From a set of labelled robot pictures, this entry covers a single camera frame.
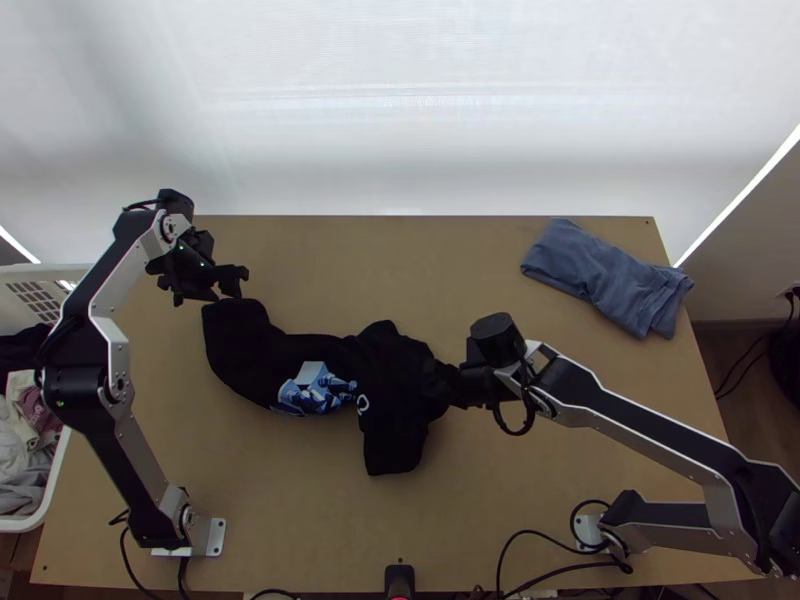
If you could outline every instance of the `pink cloth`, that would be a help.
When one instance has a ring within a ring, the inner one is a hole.
[[[17,400],[17,406],[28,424],[44,436],[48,433],[58,433],[63,427],[61,421],[42,400],[42,391],[36,387],[29,387],[22,392]]]

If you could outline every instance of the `folded blue shirt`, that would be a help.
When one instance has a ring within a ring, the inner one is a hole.
[[[653,329],[672,339],[683,297],[694,286],[683,270],[642,262],[569,219],[550,220],[521,269],[586,300],[637,338]]]

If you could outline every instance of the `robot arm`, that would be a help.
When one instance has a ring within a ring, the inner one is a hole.
[[[605,540],[620,558],[664,546],[735,556],[760,575],[800,574],[800,488],[780,466],[750,460],[730,444],[605,389],[588,368],[524,340],[506,313],[480,319],[470,333],[462,408],[488,404],[497,419],[500,402],[523,400],[531,408],[527,429],[534,415],[590,427],[703,488],[705,502],[689,504],[653,503],[623,491],[602,516],[581,515],[588,543]]]
[[[142,273],[160,275],[175,305],[215,300],[218,283],[240,295],[247,269],[217,267],[214,239],[192,227],[194,204],[173,190],[126,208],[114,242],[65,300],[40,350],[42,394],[61,421],[84,434],[130,508],[128,526],[154,554],[218,556],[224,519],[197,512],[186,490],[169,483],[134,418],[128,339],[114,312]]]

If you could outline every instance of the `power outlet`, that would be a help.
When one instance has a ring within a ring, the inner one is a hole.
[[[790,285],[783,288],[780,292],[775,294],[776,298],[783,298],[786,295],[786,292],[791,292],[793,288],[800,287],[800,281],[794,281]]]

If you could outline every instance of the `white cloth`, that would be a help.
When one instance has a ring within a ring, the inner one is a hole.
[[[5,410],[3,411],[4,420],[14,428],[31,452],[39,445],[39,434],[20,416],[19,410],[17,410],[17,400],[34,383],[33,369],[9,373],[6,384]]]
[[[0,421],[0,514],[29,515],[42,502],[50,456],[28,452],[14,428]]]

